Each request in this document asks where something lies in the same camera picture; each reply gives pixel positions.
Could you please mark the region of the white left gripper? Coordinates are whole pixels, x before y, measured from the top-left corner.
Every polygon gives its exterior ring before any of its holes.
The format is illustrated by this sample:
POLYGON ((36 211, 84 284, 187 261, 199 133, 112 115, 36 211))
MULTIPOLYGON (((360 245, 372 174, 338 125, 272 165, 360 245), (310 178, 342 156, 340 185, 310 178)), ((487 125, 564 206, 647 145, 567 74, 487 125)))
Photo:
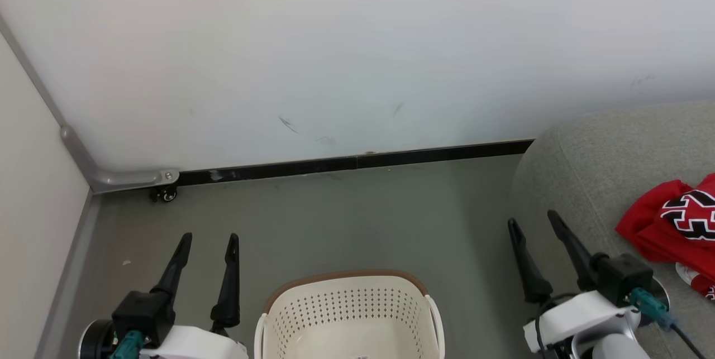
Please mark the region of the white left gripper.
MULTIPOLYGON (((225 331, 240 324, 240 240, 230 234, 225 253, 225 273, 216 305, 211 310, 212 330, 225 331)), ((182 235, 159 282, 151 293, 174 297, 192 245, 192 233, 182 235)), ((194 326, 175 325, 159 348, 143 348, 141 358, 248 358, 243 344, 222 334, 194 326)))

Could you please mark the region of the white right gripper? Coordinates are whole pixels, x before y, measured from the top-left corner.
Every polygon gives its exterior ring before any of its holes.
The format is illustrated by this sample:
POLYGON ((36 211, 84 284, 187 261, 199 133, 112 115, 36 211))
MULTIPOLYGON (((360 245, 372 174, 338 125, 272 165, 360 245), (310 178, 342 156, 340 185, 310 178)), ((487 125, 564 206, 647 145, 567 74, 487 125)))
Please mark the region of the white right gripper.
MULTIPOLYGON (((598 273, 593 270, 592 254, 579 237, 565 224, 555 210, 547 211, 547 218, 557 239, 565 246, 577 275, 576 283, 581 293, 538 315, 536 320, 523 327, 526 343, 531 352, 565 343, 590 343, 608 334, 624 334, 636 340, 635 330, 640 326, 640 311, 633 306, 619 308, 595 290, 598 273)), ((552 286, 538 269, 531 257, 518 222, 507 222, 513 254, 516 259, 525 301, 543 304, 552 294, 552 286)))

